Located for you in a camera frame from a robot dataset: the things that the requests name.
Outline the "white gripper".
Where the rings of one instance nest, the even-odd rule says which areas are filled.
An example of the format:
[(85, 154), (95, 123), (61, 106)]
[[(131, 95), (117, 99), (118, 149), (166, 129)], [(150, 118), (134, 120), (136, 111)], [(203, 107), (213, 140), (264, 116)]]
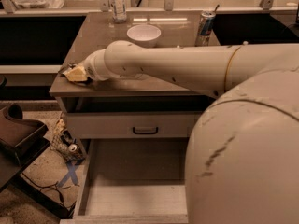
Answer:
[(95, 81), (109, 79), (104, 54), (105, 51), (103, 49), (92, 53), (83, 61), (83, 66), (67, 68), (64, 71), (65, 77), (71, 82), (84, 82), (88, 80), (88, 77)]

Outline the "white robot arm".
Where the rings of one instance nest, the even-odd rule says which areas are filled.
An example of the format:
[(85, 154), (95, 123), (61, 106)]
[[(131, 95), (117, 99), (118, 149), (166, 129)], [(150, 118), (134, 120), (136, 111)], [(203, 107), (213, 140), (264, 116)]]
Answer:
[(146, 49), (116, 41), (67, 57), (71, 134), (89, 141), (76, 219), (299, 224), (299, 46)]

